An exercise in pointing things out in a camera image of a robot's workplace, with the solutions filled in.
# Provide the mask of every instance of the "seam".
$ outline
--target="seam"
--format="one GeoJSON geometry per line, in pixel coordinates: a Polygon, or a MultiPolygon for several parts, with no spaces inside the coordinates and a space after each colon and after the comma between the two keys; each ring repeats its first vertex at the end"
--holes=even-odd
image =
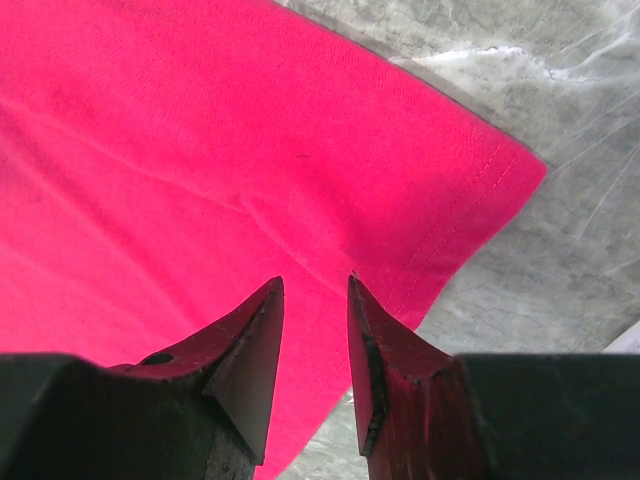
{"type": "Polygon", "coordinates": [[[469,184],[466,186],[466,188],[460,193],[458,198],[456,200],[454,200],[454,202],[451,205],[449,205],[449,207],[444,211],[444,213],[442,213],[442,215],[440,216],[440,218],[438,219],[436,224],[431,228],[431,230],[429,231],[427,236],[424,238],[422,243],[420,243],[420,246],[415,250],[415,252],[413,252],[413,255],[411,256],[411,258],[409,259],[407,264],[404,266],[404,268],[400,272],[400,275],[398,276],[398,280],[396,280],[395,285],[391,289],[391,292],[389,293],[389,296],[387,297],[387,300],[385,301],[385,304],[389,304],[389,300],[391,300],[391,298],[393,297],[393,294],[395,293],[395,291],[400,286],[400,281],[404,277],[404,274],[406,273],[407,269],[409,268],[409,265],[411,265],[411,263],[416,258],[418,253],[424,248],[425,244],[433,236],[433,234],[438,229],[438,227],[440,225],[442,225],[442,222],[445,221],[445,219],[447,218],[447,215],[449,215],[449,213],[451,213],[451,211],[455,207],[458,206],[458,204],[466,197],[466,195],[469,192],[469,190],[471,189],[471,187],[473,187],[478,182],[478,180],[482,176],[482,174],[491,166],[491,164],[493,163],[493,160],[496,158],[496,155],[498,154],[498,151],[500,150],[501,147],[502,147],[502,143],[499,143],[496,146],[496,149],[494,150],[493,154],[491,155],[491,157],[489,158],[487,163],[484,165],[482,170],[480,170],[480,172],[478,172],[478,174],[473,178],[473,180],[471,180],[471,182],[469,182],[469,184]]]}
{"type": "Polygon", "coordinates": [[[407,295],[404,298],[404,301],[402,302],[402,304],[400,305],[400,308],[398,308],[398,310],[395,313],[395,316],[399,315],[400,312],[402,311],[402,309],[404,308],[404,306],[407,304],[407,301],[409,300],[409,297],[411,296],[411,293],[413,292],[416,284],[418,283],[418,280],[420,280],[420,277],[422,276],[422,273],[425,271],[425,269],[431,264],[431,261],[433,260],[433,258],[438,254],[438,252],[440,252],[440,250],[442,250],[442,247],[444,247],[448,241],[451,239],[451,237],[460,229],[460,227],[462,226],[462,224],[465,222],[465,220],[467,219],[467,217],[469,215],[471,215],[471,213],[473,213],[479,206],[480,204],[487,198],[487,196],[496,189],[496,187],[500,184],[500,182],[502,182],[502,179],[505,177],[505,175],[507,174],[507,172],[509,171],[509,169],[511,168],[511,166],[513,165],[513,163],[515,162],[517,157],[513,157],[511,158],[511,160],[509,161],[507,167],[504,169],[504,171],[502,172],[502,174],[500,175],[500,177],[496,180],[496,183],[494,183],[491,188],[489,190],[486,191],[486,193],[482,196],[482,198],[480,198],[476,204],[471,207],[471,209],[464,214],[464,216],[460,219],[460,221],[458,222],[458,224],[455,226],[455,228],[453,230],[451,230],[451,232],[449,232],[449,234],[444,238],[444,240],[442,240],[442,242],[440,243],[440,245],[438,245],[438,247],[434,250],[434,252],[429,256],[429,258],[425,261],[425,263],[422,265],[422,268],[420,269],[420,271],[418,272],[418,275],[416,275],[415,280],[413,281],[413,283],[411,284],[411,287],[409,288],[409,291],[407,292],[407,295]]]}

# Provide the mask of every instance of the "dark metal tool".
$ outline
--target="dark metal tool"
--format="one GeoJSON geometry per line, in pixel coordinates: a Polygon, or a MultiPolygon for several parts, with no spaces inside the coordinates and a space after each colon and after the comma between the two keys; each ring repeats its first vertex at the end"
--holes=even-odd
{"type": "Polygon", "coordinates": [[[449,357],[353,277],[348,303],[372,480],[640,478],[640,356],[449,357]]]}
{"type": "Polygon", "coordinates": [[[273,279],[139,365],[0,356],[0,478],[252,478],[264,459],[283,300],[273,279]]]}

